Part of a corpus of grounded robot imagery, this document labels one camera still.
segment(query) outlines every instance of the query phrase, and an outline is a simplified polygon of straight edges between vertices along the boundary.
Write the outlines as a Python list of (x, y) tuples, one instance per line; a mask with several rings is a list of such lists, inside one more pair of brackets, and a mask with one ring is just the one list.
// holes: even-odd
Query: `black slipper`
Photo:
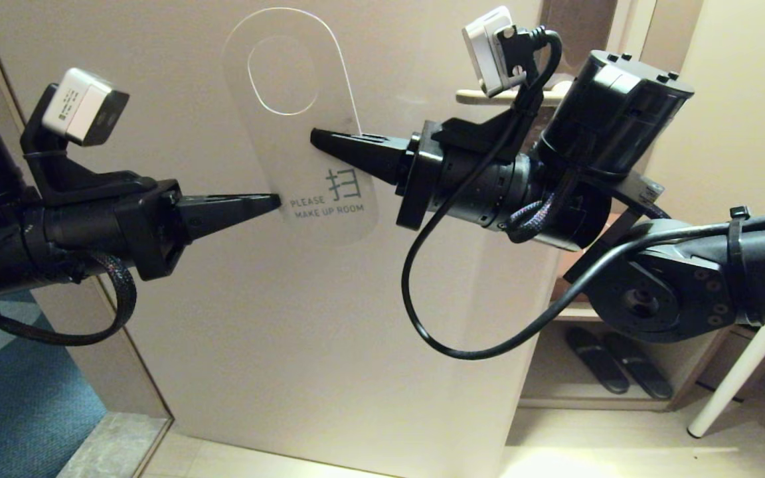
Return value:
[(628, 391), (631, 386), (628, 378), (598, 337), (589, 330), (572, 327), (565, 333), (565, 341), (610, 393), (623, 394)]
[(662, 400), (671, 398), (673, 392), (667, 379), (631, 339), (619, 333), (608, 333), (602, 339), (613, 358), (650, 396)]

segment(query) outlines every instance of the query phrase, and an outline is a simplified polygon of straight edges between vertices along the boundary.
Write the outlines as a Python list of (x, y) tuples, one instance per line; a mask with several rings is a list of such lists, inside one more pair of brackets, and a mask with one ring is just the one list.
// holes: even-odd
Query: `beige wall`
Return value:
[(640, 60), (667, 72), (683, 69), (704, 0), (656, 2)]
[(647, 168), (667, 188), (659, 203), (695, 224), (740, 204), (765, 214), (765, 3), (705, 0), (681, 79), (695, 97)]

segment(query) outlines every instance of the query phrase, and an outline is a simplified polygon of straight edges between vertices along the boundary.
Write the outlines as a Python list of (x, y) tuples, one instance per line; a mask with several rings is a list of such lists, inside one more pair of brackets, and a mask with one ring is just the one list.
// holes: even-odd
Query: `white camera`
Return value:
[(514, 34), (515, 31), (513, 18), (507, 7), (498, 7), (462, 29), (480, 88), (483, 88), (483, 93), (489, 98), (522, 84), (526, 78), (523, 72), (514, 76), (507, 74), (506, 60), (497, 39), (497, 34), (501, 31), (508, 31), (509, 34)]
[(110, 136), (128, 102), (93, 73), (70, 68), (43, 113), (43, 126), (79, 146), (101, 145)]

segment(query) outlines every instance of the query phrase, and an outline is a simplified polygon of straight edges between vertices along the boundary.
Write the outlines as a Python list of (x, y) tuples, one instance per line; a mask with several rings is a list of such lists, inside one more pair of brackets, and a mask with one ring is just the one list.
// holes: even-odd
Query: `chinese character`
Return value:
[[(335, 193), (335, 199), (333, 200), (340, 200), (342, 197), (362, 197), (361, 192), (359, 191), (359, 182), (356, 179), (356, 170), (355, 169), (344, 169), (343, 171), (337, 171), (335, 174), (332, 173), (332, 170), (329, 169), (330, 175), (327, 176), (327, 179), (329, 179), (330, 182), (332, 182), (332, 187), (329, 188), (332, 193)], [(348, 173), (353, 176), (352, 181), (343, 181), (340, 183), (336, 182), (336, 179), (339, 179), (338, 177), (340, 175), (348, 175)], [(338, 188), (340, 187), (349, 187), (349, 185), (353, 186), (353, 190), (355, 190), (355, 193), (349, 193), (349, 194), (339, 194)]]

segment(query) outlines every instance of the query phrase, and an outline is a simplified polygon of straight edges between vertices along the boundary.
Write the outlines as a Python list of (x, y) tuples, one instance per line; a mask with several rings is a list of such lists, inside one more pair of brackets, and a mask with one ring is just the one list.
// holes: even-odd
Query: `robotic arm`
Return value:
[(91, 345), (121, 329), (141, 279), (173, 272), (185, 247), (203, 236), (279, 208), (279, 196), (183, 196), (176, 179), (131, 171), (93, 173), (67, 145), (101, 145), (128, 95), (82, 70), (46, 88), (21, 137), (37, 188), (26, 187), (0, 140), (0, 294), (108, 273), (118, 297), (109, 329), (66, 335), (2, 317), (0, 329), (52, 345)]
[[(559, 36), (543, 27), (517, 28), (505, 8), (468, 25), (464, 36), (487, 95), (519, 86), (506, 112), (483, 124), (426, 121), (408, 140), (311, 133), (317, 148), (395, 186), (403, 197), (399, 226), (418, 230), (425, 212), (434, 212), (401, 278), (406, 312), (430, 346), (462, 360), (496, 357), (535, 335), (580, 293), (605, 323), (649, 342), (765, 323), (765, 216), (734, 208), (729, 223), (689, 227), (655, 206), (663, 187), (632, 170), (692, 87), (631, 55), (593, 51), (541, 138), (523, 154), (541, 90), (559, 61)], [(539, 72), (534, 55), (544, 46), (550, 57)], [(598, 238), (611, 199), (628, 209)], [(527, 329), (483, 351), (459, 351), (425, 330), (410, 296), (412, 261), (446, 214), (516, 243), (591, 247), (565, 275), (570, 289)], [(650, 220), (638, 223), (643, 215)]]

